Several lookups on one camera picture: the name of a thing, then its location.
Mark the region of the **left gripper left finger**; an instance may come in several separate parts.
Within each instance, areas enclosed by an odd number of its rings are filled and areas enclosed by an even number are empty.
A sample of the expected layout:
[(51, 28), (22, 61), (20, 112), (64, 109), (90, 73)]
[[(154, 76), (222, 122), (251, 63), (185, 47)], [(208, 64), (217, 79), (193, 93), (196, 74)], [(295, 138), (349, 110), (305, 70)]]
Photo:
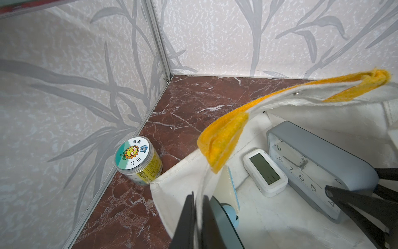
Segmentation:
[(169, 249), (193, 249), (195, 228), (194, 192), (187, 195)]

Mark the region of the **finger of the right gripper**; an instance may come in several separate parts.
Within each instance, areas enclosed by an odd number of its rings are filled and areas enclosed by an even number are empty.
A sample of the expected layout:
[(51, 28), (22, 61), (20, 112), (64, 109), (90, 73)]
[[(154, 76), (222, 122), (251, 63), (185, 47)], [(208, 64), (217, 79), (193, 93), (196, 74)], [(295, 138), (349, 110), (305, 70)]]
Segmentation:
[(378, 168), (375, 171), (380, 179), (398, 181), (398, 168)]
[(377, 249), (398, 247), (398, 192), (377, 185), (368, 196), (326, 186), (326, 195), (362, 230)]

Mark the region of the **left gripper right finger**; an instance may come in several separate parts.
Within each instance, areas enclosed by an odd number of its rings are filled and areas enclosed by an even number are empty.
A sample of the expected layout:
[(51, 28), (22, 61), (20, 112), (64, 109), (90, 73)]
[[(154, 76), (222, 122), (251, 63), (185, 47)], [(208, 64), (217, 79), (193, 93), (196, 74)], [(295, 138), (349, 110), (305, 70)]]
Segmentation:
[(202, 204), (202, 228), (200, 249), (226, 249), (218, 228), (215, 215), (210, 205), (208, 196), (204, 196)]

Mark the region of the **white canvas tote bag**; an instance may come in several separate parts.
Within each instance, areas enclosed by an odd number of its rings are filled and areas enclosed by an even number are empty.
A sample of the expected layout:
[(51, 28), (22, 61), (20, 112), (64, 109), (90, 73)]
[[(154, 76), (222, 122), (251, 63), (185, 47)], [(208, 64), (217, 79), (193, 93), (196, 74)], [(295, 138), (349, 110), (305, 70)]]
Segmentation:
[(171, 249), (395, 249), (398, 82), (371, 70), (213, 122), (150, 185)]

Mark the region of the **grey blue square clock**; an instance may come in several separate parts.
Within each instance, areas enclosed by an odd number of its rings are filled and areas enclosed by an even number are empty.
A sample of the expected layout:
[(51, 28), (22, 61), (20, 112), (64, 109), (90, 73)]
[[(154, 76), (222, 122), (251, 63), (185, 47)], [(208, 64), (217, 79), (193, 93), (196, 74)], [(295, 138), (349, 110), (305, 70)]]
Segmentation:
[(371, 195), (379, 182), (369, 163), (294, 123), (284, 121), (266, 135), (269, 156), (286, 174), (289, 185), (334, 223), (348, 217), (326, 195), (326, 186)]

